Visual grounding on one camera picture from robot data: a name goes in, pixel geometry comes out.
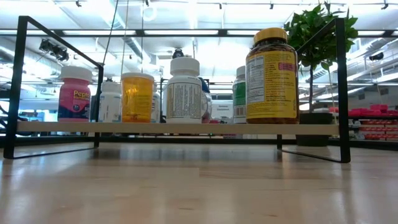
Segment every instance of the yellow label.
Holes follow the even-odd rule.
[[[246,60],[247,119],[296,118],[296,58],[285,51]]]

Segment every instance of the wooden floor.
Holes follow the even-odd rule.
[[[101,144],[0,160],[0,223],[398,223],[398,152],[352,149],[337,164],[274,148]]]

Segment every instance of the white lid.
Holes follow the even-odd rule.
[[[101,91],[122,94],[121,85],[116,82],[103,82]]]
[[[77,66],[64,66],[61,68],[61,75],[59,78],[77,78],[91,82],[93,74],[86,68]]]
[[[123,78],[132,78],[132,77],[147,78],[149,80],[155,81],[155,78],[152,75],[148,75],[148,74],[141,73],[141,72],[126,72],[126,73],[122,74],[122,79]]]
[[[238,69],[236,69],[236,76],[244,75],[246,74],[246,66],[240,66]]]
[[[200,72],[199,61],[188,57],[175,58],[170,63],[170,73],[174,75],[176,72],[192,72],[197,76]]]

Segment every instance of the wooden shelf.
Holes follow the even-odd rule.
[[[18,131],[181,134],[338,134],[338,125],[320,124],[150,124],[18,122]]]

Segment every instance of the yellow cap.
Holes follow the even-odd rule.
[[[281,28],[268,28],[260,30],[254,36],[254,43],[259,42],[260,40],[268,39],[268,38],[282,38],[287,40],[287,33],[284,29]]]

